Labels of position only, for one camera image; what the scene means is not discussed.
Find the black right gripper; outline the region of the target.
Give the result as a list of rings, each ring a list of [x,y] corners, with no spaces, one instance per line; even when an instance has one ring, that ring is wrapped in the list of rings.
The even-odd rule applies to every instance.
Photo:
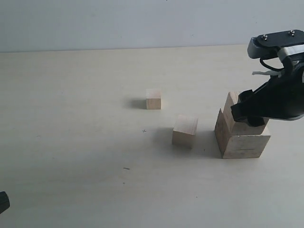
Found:
[[[304,116],[304,55],[286,57],[283,66],[281,76],[239,94],[237,104],[231,106],[235,121],[260,127],[265,125],[263,118],[293,121]]]

